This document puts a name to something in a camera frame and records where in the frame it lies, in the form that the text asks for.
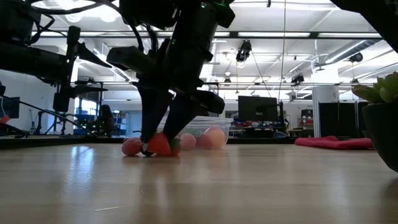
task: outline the clear plastic bin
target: clear plastic bin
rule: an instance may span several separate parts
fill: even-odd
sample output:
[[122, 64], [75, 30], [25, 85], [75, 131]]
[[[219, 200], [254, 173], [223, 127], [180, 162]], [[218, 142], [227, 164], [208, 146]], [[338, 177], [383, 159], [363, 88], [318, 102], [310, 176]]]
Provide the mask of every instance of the clear plastic bin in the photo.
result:
[[[158, 131], [163, 131], [166, 119], [167, 117], [162, 119], [159, 124]], [[197, 116], [180, 132], [180, 134], [190, 133], [196, 138], [199, 138], [210, 127], [220, 128], [224, 131], [226, 144], [229, 136], [229, 128], [231, 127], [232, 122], [233, 119], [231, 118]]]

